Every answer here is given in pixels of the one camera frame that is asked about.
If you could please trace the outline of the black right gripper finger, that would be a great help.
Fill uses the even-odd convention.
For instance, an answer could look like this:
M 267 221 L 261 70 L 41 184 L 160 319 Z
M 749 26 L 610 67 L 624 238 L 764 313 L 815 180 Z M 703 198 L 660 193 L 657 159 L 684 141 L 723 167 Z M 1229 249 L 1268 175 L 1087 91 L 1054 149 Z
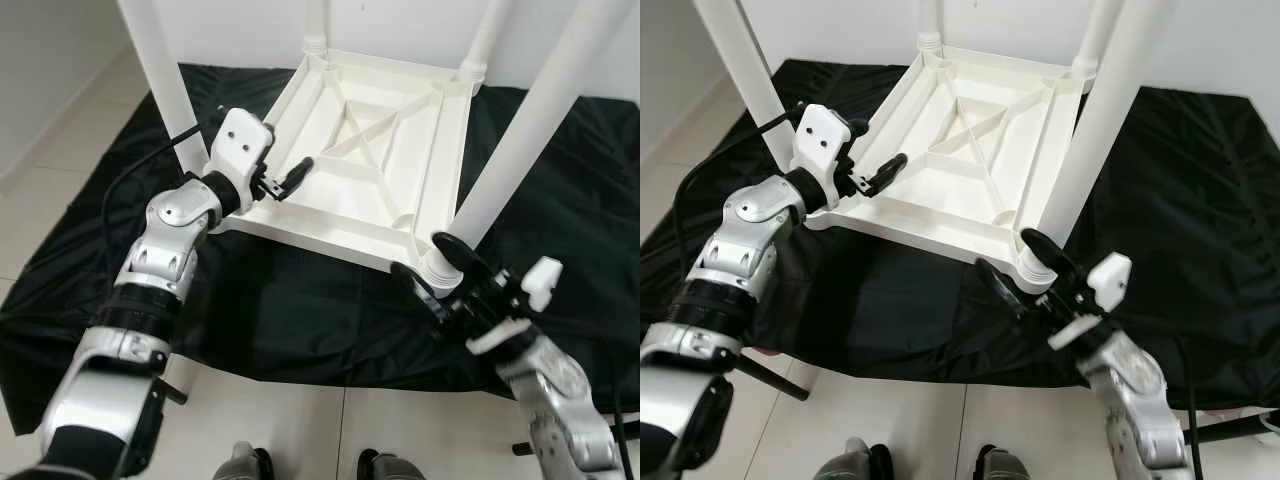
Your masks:
M 398 288 L 411 298 L 430 319 L 433 324 L 444 324 L 451 311 L 434 296 L 433 289 L 410 266 L 402 262 L 390 264 L 392 280 Z
M 444 260 L 462 274 L 461 288 L 468 288 L 476 280 L 484 283 L 493 276 L 492 268 L 485 260 L 463 239 L 439 230 L 431 234 L 431 243 L 442 253 Z
M 993 292 L 1000 303 L 1015 317 L 1021 317 L 1030 312 L 1032 303 L 1028 302 L 1027 294 L 1018 288 L 1010 276 L 1001 273 L 987 259 L 977 259 L 974 266 L 983 284 Z
M 1019 237 L 1036 261 L 1043 269 L 1052 273 L 1051 282 L 1065 280 L 1066 283 L 1073 283 L 1078 279 L 1078 265 L 1047 234 L 1028 227 L 1020 229 Z

